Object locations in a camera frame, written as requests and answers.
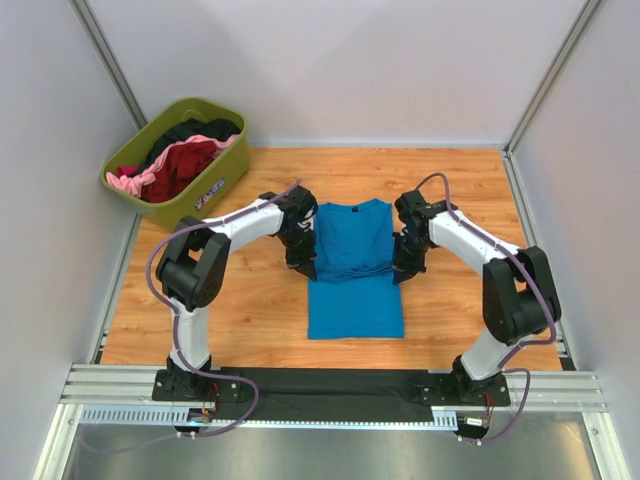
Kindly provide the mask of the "blue t shirt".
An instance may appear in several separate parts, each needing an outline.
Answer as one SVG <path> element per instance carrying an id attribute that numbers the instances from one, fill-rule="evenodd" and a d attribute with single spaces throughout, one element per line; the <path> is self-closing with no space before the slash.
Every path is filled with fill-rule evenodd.
<path id="1" fill-rule="evenodd" d="M 317 278 L 308 283 L 308 338 L 402 338 L 391 205 L 379 199 L 322 204 L 314 231 Z"/>

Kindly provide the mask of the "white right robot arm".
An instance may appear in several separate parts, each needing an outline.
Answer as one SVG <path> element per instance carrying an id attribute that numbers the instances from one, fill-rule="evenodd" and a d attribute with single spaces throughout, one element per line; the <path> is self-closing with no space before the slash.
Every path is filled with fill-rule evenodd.
<path id="1" fill-rule="evenodd" d="M 427 373 L 421 395 L 431 405 L 506 406 L 505 364 L 537 335 L 553 333 L 561 306 L 545 252 L 504 242 L 446 200 L 427 202 L 417 190 L 394 203 L 403 227 L 393 235 L 393 282 L 426 270 L 426 254 L 444 248 L 482 279 L 484 329 L 446 374 Z"/>

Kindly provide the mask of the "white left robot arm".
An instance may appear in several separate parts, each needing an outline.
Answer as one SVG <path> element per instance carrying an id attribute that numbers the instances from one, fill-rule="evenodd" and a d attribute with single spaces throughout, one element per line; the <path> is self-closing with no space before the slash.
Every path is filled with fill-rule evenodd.
<path id="1" fill-rule="evenodd" d="M 226 216 L 180 220 L 156 268 L 162 290 L 152 290 L 173 311 L 172 349 L 167 366 L 156 374 L 154 400 L 213 399 L 218 380 L 210 377 L 209 305 L 221 290 L 228 259 L 236 250 L 262 237 L 276 237 L 285 248 L 287 267 L 310 280 L 317 278 L 317 209 L 313 194 L 296 184 L 279 195 L 266 192 Z"/>

